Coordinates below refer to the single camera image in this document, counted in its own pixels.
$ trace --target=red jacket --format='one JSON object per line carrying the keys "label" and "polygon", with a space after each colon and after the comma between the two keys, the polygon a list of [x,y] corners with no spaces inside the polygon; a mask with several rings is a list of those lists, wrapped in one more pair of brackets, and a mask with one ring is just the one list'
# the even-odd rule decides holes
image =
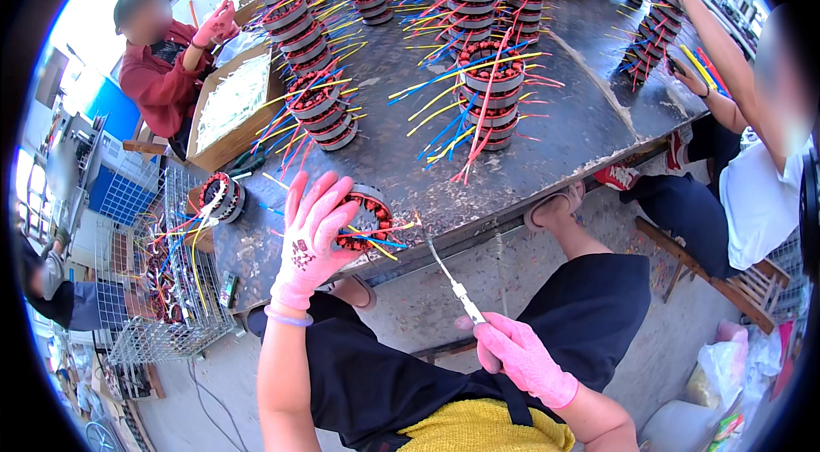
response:
{"label": "red jacket", "polygon": [[[166,41],[189,46],[197,29],[174,20],[165,36]],[[184,117],[193,117],[202,82],[197,79],[202,70],[213,63],[213,55],[203,52],[196,70],[182,68],[185,51],[174,66],[151,55],[150,46],[126,43],[126,53],[120,68],[120,88],[137,104],[139,113],[154,134],[173,137]]]}

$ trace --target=red sneaker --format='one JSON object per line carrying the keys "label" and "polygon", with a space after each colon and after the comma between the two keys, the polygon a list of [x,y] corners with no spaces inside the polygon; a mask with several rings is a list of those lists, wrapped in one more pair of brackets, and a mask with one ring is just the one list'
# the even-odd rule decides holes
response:
{"label": "red sneaker", "polygon": [[667,150],[667,167],[671,170],[683,169],[683,139],[681,132],[675,130],[669,136],[669,149]]}
{"label": "red sneaker", "polygon": [[592,176],[595,180],[599,180],[604,185],[616,191],[629,191],[635,179],[640,175],[640,172],[629,166],[625,166],[622,163],[613,163],[611,166],[599,170]]}

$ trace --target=white t-shirt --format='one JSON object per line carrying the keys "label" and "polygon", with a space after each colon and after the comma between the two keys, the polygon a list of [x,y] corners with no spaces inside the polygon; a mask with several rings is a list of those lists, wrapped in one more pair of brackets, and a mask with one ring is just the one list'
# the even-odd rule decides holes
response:
{"label": "white t-shirt", "polygon": [[729,264],[744,271],[782,244],[800,223],[803,155],[785,161],[783,174],[758,141],[741,151],[720,175],[720,201],[729,221]]}

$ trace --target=purple bangle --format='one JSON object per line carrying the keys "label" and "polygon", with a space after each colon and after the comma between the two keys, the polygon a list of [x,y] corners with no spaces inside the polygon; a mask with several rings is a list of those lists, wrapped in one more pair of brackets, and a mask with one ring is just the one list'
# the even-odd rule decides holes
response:
{"label": "purple bangle", "polygon": [[313,317],[311,317],[310,314],[307,314],[307,318],[286,317],[273,311],[270,304],[265,306],[265,314],[268,318],[272,318],[280,324],[287,324],[289,326],[307,327],[313,324]]}

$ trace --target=wooden stool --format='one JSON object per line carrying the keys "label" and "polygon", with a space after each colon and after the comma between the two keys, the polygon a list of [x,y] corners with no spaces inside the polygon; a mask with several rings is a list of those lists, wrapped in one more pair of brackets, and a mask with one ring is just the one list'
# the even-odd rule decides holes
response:
{"label": "wooden stool", "polygon": [[727,280],[709,277],[698,262],[695,262],[694,258],[678,242],[675,242],[669,234],[662,232],[642,217],[635,219],[635,225],[656,244],[677,258],[677,267],[671,275],[666,293],[663,294],[663,303],[669,300],[669,296],[679,279],[688,274],[691,281],[694,279],[694,275],[697,274],[729,299],[766,334],[772,332],[775,327],[772,311],[777,304],[780,293],[789,284],[789,275],[777,265],[770,262],[768,258],[764,258],[763,261],[754,264],[743,273]]}

